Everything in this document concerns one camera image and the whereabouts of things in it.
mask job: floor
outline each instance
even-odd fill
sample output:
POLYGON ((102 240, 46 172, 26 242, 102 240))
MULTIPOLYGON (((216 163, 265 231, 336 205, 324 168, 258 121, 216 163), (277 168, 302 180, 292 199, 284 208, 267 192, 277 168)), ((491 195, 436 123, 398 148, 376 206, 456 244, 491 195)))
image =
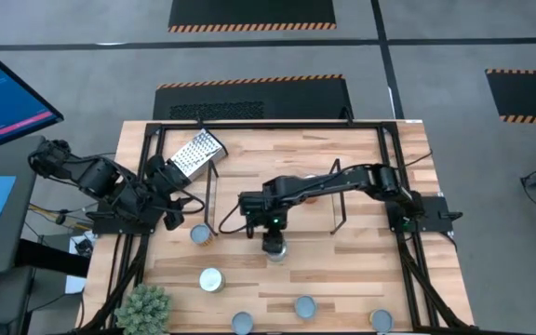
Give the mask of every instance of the floor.
MULTIPOLYGON (((159 84, 344 74, 357 118, 424 121, 442 190, 464 212, 455 232, 476 323, 536 334, 536 207, 519 183, 536 169, 536 125, 500 122, 484 75, 487 68, 536 69, 536 0, 333 2, 336 31, 168 34, 170 0, 0 0, 0 50, 7 50, 0 59, 65 114, 43 134, 81 155, 114 151, 123 121, 151 119, 159 84), (389 56, 382 57, 378 38, 389 56), (317 46, 212 44, 295 39, 317 46), (331 39, 356 43, 322 42, 331 39), (407 39, 421 42, 400 46, 407 39)), ((90 203, 42 180, 33 201, 47 208, 90 203)), ((64 233, 29 219, 39 234, 64 233)), ((76 311, 74 303, 38 313, 31 333, 68 330, 76 311)))

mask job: tin can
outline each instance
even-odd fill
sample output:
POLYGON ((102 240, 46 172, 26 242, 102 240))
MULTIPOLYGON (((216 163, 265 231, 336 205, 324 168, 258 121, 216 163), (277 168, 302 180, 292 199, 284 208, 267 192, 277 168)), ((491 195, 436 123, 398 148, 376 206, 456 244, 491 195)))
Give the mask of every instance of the tin can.
POLYGON ((369 323, 378 333, 387 333, 395 327, 395 321, 390 312, 379 309, 371 312, 369 323))
POLYGON ((213 236, 205 224, 198 224, 190 231, 190 238, 198 246, 207 246, 212 242, 213 236))
POLYGON ((239 312, 234 315, 231 328, 236 335, 248 335, 253 329, 253 317, 248 312, 239 312))
POLYGON ((266 257, 268 257, 269 261, 273 261, 273 262, 283 261, 287 257, 287 241, 283 242, 282 251, 280 251, 279 253, 266 252, 266 257))
MULTIPOLYGON (((315 177, 315 176, 314 175, 308 175, 308 176, 305 176, 304 178, 308 179, 308 178, 313 178, 313 177, 315 177)), ((308 198, 307 200, 305 200, 305 202, 303 202, 303 204, 311 205, 311 204, 314 204, 316 201, 317 201, 317 196, 312 197, 312 198, 308 198)))
POLYGON ((314 298, 310 296, 302 296, 295 301, 295 313, 298 317, 310 320, 314 318, 316 312, 317 303, 315 303, 314 298))
POLYGON ((200 275, 200 288, 206 292, 218 293, 224 288, 224 275, 219 269, 207 268, 200 275))

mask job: metal grater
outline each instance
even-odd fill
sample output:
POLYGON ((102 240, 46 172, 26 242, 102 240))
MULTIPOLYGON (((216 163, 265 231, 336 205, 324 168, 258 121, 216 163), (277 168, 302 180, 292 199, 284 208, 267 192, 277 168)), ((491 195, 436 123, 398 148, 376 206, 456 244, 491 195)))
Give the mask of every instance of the metal grater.
POLYGON ((202 129, 171 157, 171 161, 190 181, 195 180, 212 160, 217 164, 227 155, 224 146, 209 131, 202 129))

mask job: black floor mat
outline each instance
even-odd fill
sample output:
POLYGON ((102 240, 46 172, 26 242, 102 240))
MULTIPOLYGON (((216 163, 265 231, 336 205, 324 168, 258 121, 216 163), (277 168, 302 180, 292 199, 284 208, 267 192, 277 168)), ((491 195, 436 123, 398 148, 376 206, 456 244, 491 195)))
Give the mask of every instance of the black floor mat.
POLYGON ((340 74, 166 84, 154 120, 338 119, 352 117, 340 74))
POLYGON ((536 70, 486 70, 504 122, 536 124, 536 70))
POLYGON ((336 29, 332 0, 174 0, 171 33, 336 29))

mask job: desk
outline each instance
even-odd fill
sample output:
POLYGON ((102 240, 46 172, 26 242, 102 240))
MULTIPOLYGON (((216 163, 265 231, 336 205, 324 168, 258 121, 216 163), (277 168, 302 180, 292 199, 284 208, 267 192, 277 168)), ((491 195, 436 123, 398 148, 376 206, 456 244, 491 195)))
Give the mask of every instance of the desk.
MULTIPOLYGON (((421 122, 398 121, 397 125, 406 162, 429 152, 421 122)), ((146 122, 124 123, 117 147, 116 161, 134 172, 145 127, 146 122)), ((217 165, 217 224, 235 205, 239 192, 260 190, 261 184, 273 177, 325 174, 336 158, 341 159, 342 167, 381 161, 378 136, 372 129, 211 131, 229 151, 217 165)), ((164 157, 171 157, 196 132, 169 130, 164 157)), ((151 145, 153 154, 156 144, 151 145)), ((422 194, 439 192, 431 158, 409 167, 408 174, 412 189, 422 194)), ((187 189, 202 197, 205 178, 187 189)), ((258 233, 252 240, 246 239, 245 233, 220 235, 208 247, 195 246, 189 230, 203 221, 201 213, 186 216, 185 223, 173 232, 159 223, 150 239, 144 283, 165 287, 172 295, 174 309, 167 328, 171 332, 227 332, 233 315, 247 311, 254 317, 254 331, 368 331, 369 312, 384 308, 393 313, 395 330, 410 329, 398 251, 384 204, 361 193, 346 193, 345 200, 348 220, 335 235, 329 231, 335 225, 334 213, 340 209, 332 197, 292 209, 283 232, 289 254, 281 263, 266 260, 258 233), (225 274, 226 288, 219 294, 198 287, 201 270, 209 266, 225 274), (293 303, 303 294, 318 302, 313 321, 301 321, 294 314, 293 303)), ((243 217, 235 214, 224 229, 237 228, 243 222, 243 217)), ((115 239, 108 235, 97 241, 84 293, 86 320, 105 301, 115 239)), ((458 317, 472 323, 453 245, 434 233, 422 234, 422 240, 432 284, 458 317)), ((422 291, 415 285, 422 323, 426 324, 422 291)))
POLYGON ((42 136, 30 136, 0 146, 0 176, 16 177, 0 215, 0 273, 11 269, 16 260, 26 208, 36 180, 36 173, 28 166, 28 154, 44 140, 42 136))

